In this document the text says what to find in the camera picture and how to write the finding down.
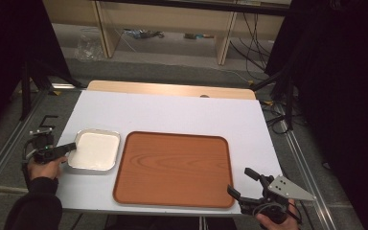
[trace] person's left hand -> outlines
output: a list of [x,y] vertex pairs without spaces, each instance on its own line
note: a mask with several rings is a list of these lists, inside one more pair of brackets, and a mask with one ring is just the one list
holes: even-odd
[[67,161],[67,157],[62,156],[59,159],[50,161],[47,164],[41,165],[37,164],[33,159],[28,165],[30,179],[33,180],[38,177],[47,177],[50,179],[59,178],[61,175],[61,170],[59,164]]

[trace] black stand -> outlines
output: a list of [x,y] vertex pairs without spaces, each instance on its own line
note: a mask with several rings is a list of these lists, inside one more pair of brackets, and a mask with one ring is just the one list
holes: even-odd
[[286,113],[269,122],[285,120],[287,130],[292,130],[293,75],[298,72],[298,68],[302,68],[306,64],[307,57],[310,55],[312,48],[316,47],[315,43],[329,19],[327,15],[329,12],[328,4],[326,2],[321,4],[321,6],[317,7],[317,13],[310,20],[310,23],[308,23],[306,30],[302,33],[282,70],[270,76],[268,79],[250,86],[251,90],[257,91],[276,81],[270,96],[273,100],[279,100],[283,94],[286,95]]

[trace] wooden tray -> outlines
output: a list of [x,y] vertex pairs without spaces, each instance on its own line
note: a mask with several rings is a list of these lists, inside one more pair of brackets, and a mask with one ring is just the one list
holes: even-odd
[[222,137],[131,132],[113,189],[124,204],[229,208],[233,185]]

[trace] floor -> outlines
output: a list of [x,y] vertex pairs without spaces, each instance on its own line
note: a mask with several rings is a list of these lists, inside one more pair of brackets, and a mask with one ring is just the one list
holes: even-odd
[[[267,78],[260,68],[246,62],[232,46],[228,50],[225,64],[217,65],[212,38],[189,39],[184,38],[184,34],[164,33],[164,37],[134,39],[124,34],[114,57],[107,59],[102,57],[99,43],[95,43],[99,35],[96,28],[65,25],[54,25],[54,28],[73,77],[82,82],[113,79],[246,88],[252,81],[259,82]],[[88,59],[81,56],[81,35],[94,41],[90,54],[96,54],[95,56]],[[232,38],[232,42],[244,54],[247,53],[250,39]],[[270,51],[273,41],[260,40],[260,43],[263,53],[263,49]],[[258,64],[264,65],[257,53],[250,52],[249,55]],[[257,98],[270,101],[268,95],[271,87],[272,85],[268,85],[256,92]],[[21,145],[17,144],[28,138],[27,132],[30,128],[38,127],[42,115],[53,113],[61,115],[53,121],[57,127],[54,134],[59,137],[79,94],[78,90],[63,91],[59,96],[34,94],[34,101],[39,102],[39,106],[35,107],[34,116],[27,121],[28,129],[20,130],[21,134],[16,139],[11,134],[18,129],[21,95],[18,89],[13,92],[11,102],[0,118],[0,155],[8,153],[2,163],[4,167],[0,170],[0,229],[12,204],[26,193],[20,172]],[[314,229],[363,229],[332,171],[322,166],[320,149],[311,136],[304,116],[298,110],[298,92],[295,96],[294,130],[282,134],[285,130],[284,123],[268,128],[279,162],[288,177],[299,186],[313,191],[319,200],[305,202],[307,212],[300,206],[304,223],[301,229],[312,229],[307,216],[310,217]],[[283,109],[281,103],[263,106],[267,120],[284,112]],[[60,229],[73,229],[76,222],[75,229],[104,229],[106,219],[105,214],[87,213],[80,218],[79,213],[65,212]],[[234,220],[240,230],[260,229],[258,222],[252,217],[238,216]]]

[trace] black sleeve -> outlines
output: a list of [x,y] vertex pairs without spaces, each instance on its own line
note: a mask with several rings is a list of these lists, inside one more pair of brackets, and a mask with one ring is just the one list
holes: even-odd
[[29,193],[11,208],[4,229],[58,229],[62,206],[56,197],[57,187],[58,182],[47,177],[31,181]]

